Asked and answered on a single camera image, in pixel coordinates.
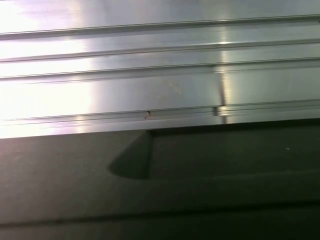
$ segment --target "dark gray surface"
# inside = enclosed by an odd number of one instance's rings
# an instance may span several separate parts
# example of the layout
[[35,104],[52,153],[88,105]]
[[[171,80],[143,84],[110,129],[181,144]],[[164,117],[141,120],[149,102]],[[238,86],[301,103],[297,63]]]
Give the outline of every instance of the dark gray surface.
[[320,209],[271,209],[112,222],[0,229],[2,240],[305,240],[318,233]]
[[[319,131],[317,126],[307,129]],[[142,134],[0,140],[0,225],[320,200],[318,170],[190,180],[111,174],[113,160]],[[141,171],[141,159],[122,164],[134,174]]]
[[189,179],[320,169],[320,129],[253,128],[153,138],[149,177]]

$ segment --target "scratch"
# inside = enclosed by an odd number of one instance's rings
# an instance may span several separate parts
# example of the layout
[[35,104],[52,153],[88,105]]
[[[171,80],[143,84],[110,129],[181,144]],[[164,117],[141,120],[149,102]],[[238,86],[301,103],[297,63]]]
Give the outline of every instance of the scratch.
[[143,119],[146,119],[146,118],[148,118],[148,117],[152,117],[152,116],[154,116],[153,114],[151,114],[151,112],[150,111],[147,111],[146,112],[146,115],[144,116],[144,118]]

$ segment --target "ridged metal sheet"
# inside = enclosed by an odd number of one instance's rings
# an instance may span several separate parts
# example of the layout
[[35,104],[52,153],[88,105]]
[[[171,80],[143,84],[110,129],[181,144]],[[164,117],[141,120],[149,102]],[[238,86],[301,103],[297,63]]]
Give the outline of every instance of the ridged metal sheet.
[[319,9],[0,1],[0,137],[320,117]]

